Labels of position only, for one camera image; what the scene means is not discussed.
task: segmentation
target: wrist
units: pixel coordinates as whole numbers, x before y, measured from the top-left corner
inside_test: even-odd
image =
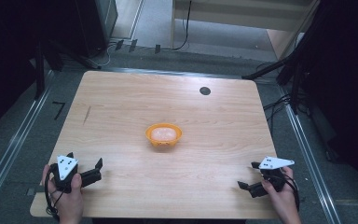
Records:
[[[301,224],[301,219],[298,214],[289,217],[281,217],[281,221],[284,224]]]
[[[60,218],[60,224],[79,224],[80,220],[77,220],[76,218],[72,219],[66,219],[66,218]]]

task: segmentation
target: black cable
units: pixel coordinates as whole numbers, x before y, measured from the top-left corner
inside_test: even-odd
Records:
[[[60,221],[60,217],[58,216],[58,210],[54,206],[51,205],[51,199],[50,199],[50,196],[48,195],[48,179],[49,179],[51,173],[53,173],[53,169],[56,169],[56,168],[57,168],[56,166],[51,165],[50,169],[48,169],[48,174],[46,175],[46,178],[45,178],[45,196],[46,196],[46,202],[48,203],[46,212],[49,215],[52,215],[54,217],[54,219],[56,219],[57,221]]]
[[[290,103],[292,102],[292,98],[290,97],[290,93],[289,94],[285,94],[284,96],[282,96],[281,98],[279,98],[276,102],[274,103],[271,103],[269,105],[264,105],[263,106],[263,109],[266,111],[270,108],[271,109],[271,114],[270,116],[267,118],[267,121],[269,121],[269,127],[270,127],[270,134],[271,134],[271,137],[273,137],[273,126],[274,126],[274,115],[277,114],[278,112],[280,112],[281,110],[284,109],[284,107],[286,105],[289,105]],[[280,104],[283,104],[281,105],[281,107],[279,107],[278,109],[276,109],[276,106],[277,105],[280,105]],[[298,107],[298,111],[304,113],[304,114],[308,114],[308,109],[306,110],[303,110],[300,108],[301,105],[305,106],[307,108],[307,101],[306,101],[306,98],[302,98],[302,97],[297,97],[296,98],[296,104],[297,104],[297,107]]]
[[[276,175],[263,175],[263,176],[267,177],[267,178],[274,178],[274,179],[279,179],[279,180],[284,181],[293,190],[293,195],[295,196],[296,208],[297,208],[297,211],[299,211],[299,209],[300,209],[300,197],[299,197],[299,194],[298,194],[298,186],[296,184],[296,181],[293,178],[291,178],[288,175],[285,175],[289,180],[291,180],[293,182],[293,184],[292,184],[287,179],[281,178],[281,177],[276,176]]]
[[[57,201],[56,201],[55,204],[54,204],[54,207],[55,207],[55,205],[58,203],[58,201],[60,200],[60,198],[62,197],[62,195],[63,195],[63,191],[61,191],[60,197],[58,197]]]
[[[188,38],[188,21],[190,20],[190,11],[191,11],[191,2],[188,4],[188,12],[187,12],[187,22],[186,22],[186,38],[185,41],[183,42],[182,46],[176,49],[168,49],[168,50],[179,50],[181,49],[187,42],[187,38]]]
[[[273,63],[272,65],[269,65],[265,68],[263,68],[260,71],[256,71],[255,73],[251,74],[251,75],[247,75],[247,76],[242,76],[242,79],[247,79],[247,80],[253,80],[256,79],[258,77],[262,77],[264,76],[266,73],[269,73],[275,69],[278,69],[282,66],[287,66],[287,62],[290,62],[292,60],[292,55],[287,56],[286,58],[283,58],[279,61],[277,61],[276,63]]]
[[[257,72],[258,69],[259,69],[261,66],[265,65],[265,64],[268,64],[268,63],[261,63],[261,64],[259,64],[259,65],[255,68],[255,71]]]

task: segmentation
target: human hand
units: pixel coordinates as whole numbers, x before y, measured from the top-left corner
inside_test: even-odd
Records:
[[[45,165],[45,168],[43,169],[43,186],[46,184],[45,180],[49,168],[49,165]],[[51,200],[59,212],[61,224],[77,224],[83,216],[84,204],[80,191],[81,183],[82,180],[80,174],[75,174],[71,182],[71,193],[62,193],[61,191],[57,191],[53,181],[50,179],[48,180],[48,193],[50,194]]]
[[[290,169],[289,167],[283,167],[282,169],[287,176],[293,179],[292,169]],[[280,192],[277,192],[272,186],[272,184],[267,180],[263,180],[261,184],[268,193],[272,202],[272,206],[274,207],[275,211],[278,213],[278,216],[284,224],[301,223],[296,208],[296,199],[294,191],[288,184],[285,184]]]

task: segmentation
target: orange bowl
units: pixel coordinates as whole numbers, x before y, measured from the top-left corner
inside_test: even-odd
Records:
[[[157,129],[157,128],[171,128],[174,129],[176,132],[176,138],[171,140],[171,141],[158,141],[155,140],[151,137],[153,130]],[[174,125],[174,124],[170,124],[170,123],[158,123],[158,124],[153,124],[152,126],[148,127],[146,129],[146,137],[147,139],[149,139],[150,143],[154,146],[154,147],[158,147],[158,146],[170,146],[173,147],[175,146],[175,144],[178,142],[178,140],[182,137],[182,130]]]

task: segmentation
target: wooden table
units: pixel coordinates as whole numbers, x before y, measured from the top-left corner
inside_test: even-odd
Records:
[[[174,148],[145,137],[160,122],[183,130]],[[237,184],[259,182],[251,162],[276,156],[253,81],[87,72],[49,163],[69,152],[80,173],[103,158],[103,179],[83,189],[85,217],[277,217]],[[45,209],[37,193],[31,214]]]

